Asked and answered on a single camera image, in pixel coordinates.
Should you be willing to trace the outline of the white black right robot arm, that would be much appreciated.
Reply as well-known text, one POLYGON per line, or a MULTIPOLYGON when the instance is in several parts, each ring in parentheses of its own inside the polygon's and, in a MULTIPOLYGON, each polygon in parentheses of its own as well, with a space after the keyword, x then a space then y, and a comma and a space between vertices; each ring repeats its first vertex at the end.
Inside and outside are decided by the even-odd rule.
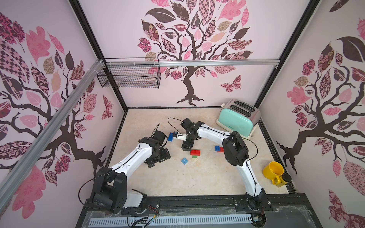
POLYGON ((238 132, 223 132, 201 121, 193 123, 188 119, 182 121, 181 126, 186 131, 182 144, 184 151, 192 150, 194 142, 202 138, 221 146, 226 161, 236 167, 243 178, 249 207, 255 211, 268 208, 265 190, 261 187, 250 164, 249 149, 238 132))

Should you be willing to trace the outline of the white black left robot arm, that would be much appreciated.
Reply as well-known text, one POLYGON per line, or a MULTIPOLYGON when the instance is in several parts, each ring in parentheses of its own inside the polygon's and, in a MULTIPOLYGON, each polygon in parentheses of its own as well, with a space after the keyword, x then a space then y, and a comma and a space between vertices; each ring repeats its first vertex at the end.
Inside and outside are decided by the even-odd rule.
POLYGON ((144 137, 137 147, 122 161, 98 171, 89 201, 103 210, 117 214, 122 209, 134 209, 143 213, 147 207, 147 195, 128 189, 128 181, 140 165, 149 168, 171 158, 165 146, 166 136, 144 137))

